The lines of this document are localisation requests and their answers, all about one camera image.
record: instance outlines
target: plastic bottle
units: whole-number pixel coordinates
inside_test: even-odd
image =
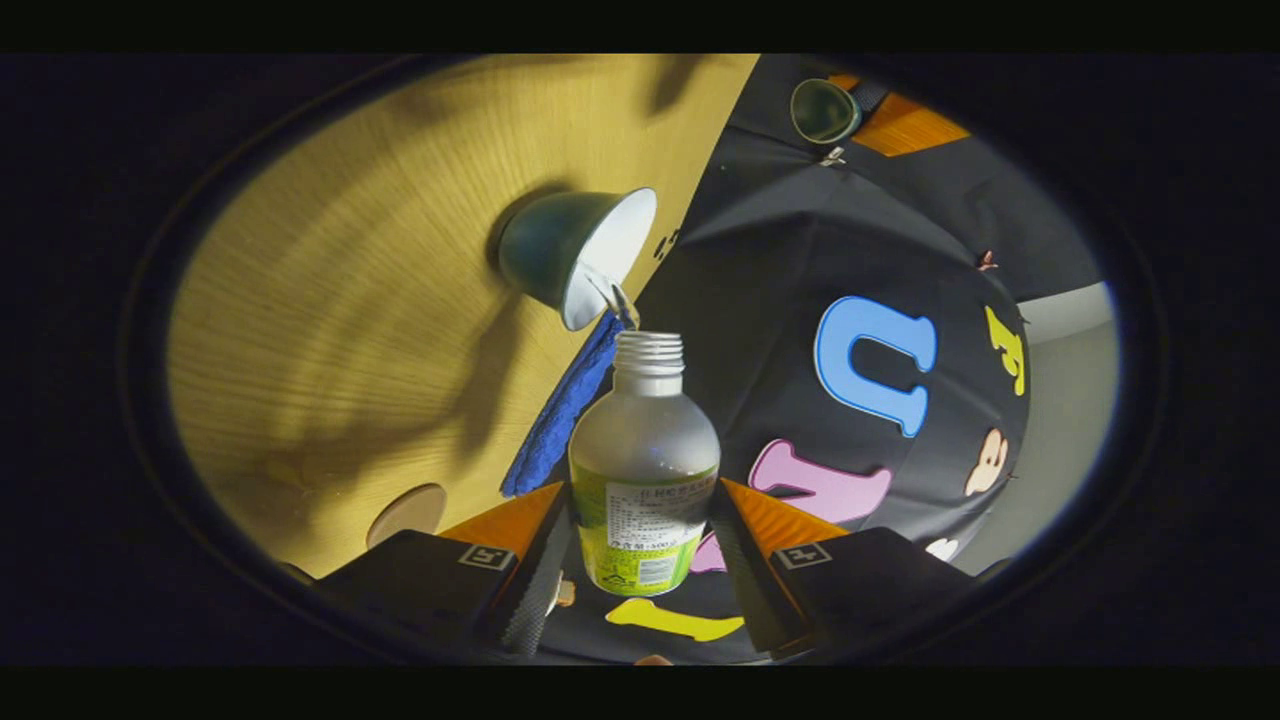
[[[623,331],[613,389],[568,445],[582,560],[600,589],[649,597],[689,575],[719,470],[719,439],[684,395],[678,334]]]

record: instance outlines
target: barcode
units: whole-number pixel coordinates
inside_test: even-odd
[[[671,575],[676,570],[675,557],[659,557],[658,560],[640,561],[640,580],[637,585],[655,585],[669,583]]]

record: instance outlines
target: blue towel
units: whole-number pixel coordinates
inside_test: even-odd
[[[503,497],[530,493],[547,483],[547,475],[568,450],[568,438],[573,434],[577,416],[600,389],[604,372],[613,363],[617,336],[623,328],[617,315],[604,313],[604,318],[591,331],[591,337],[586,338],[573,364],[556,386],[547,406],[534,420],[525,445],[520,447],[515,462],[507,470],[507,478],[502,480]]]

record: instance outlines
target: wooden table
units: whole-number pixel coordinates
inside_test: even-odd
[[[218,219],[173,313],[183,442],[228,514],[312,575],[422,483],[442,528],[499,486],[589,331],[509,291],[499,217],[550,190],[650,186],[637,295],[755,55],[525,55],[457,65],[324,128]]]

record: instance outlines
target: bottle label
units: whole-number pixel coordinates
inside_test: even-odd
[[[635,483],[573,464],[573,498],[588,574],[600,588],[646,597],[675,589],[689,575],[707,527],[716,470]]]

